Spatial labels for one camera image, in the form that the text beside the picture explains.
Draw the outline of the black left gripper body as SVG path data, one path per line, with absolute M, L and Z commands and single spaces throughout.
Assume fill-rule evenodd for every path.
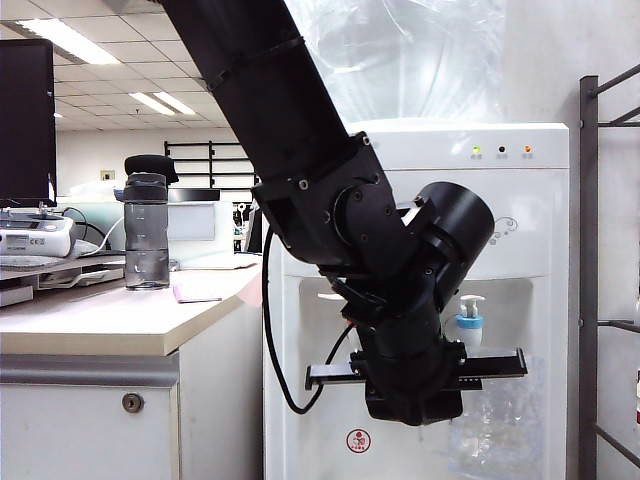
M 520 348 L 507 356 L 469 357 L 464 343 L 444 340 L 414 358 L 392 359 L 356 351 L 342 364 L 311 365 L 305 388 L 363 383 L 372 418 L 420 426 L 460 416 L 461 392 L 480 390 L 484 379 L 527 373 Z

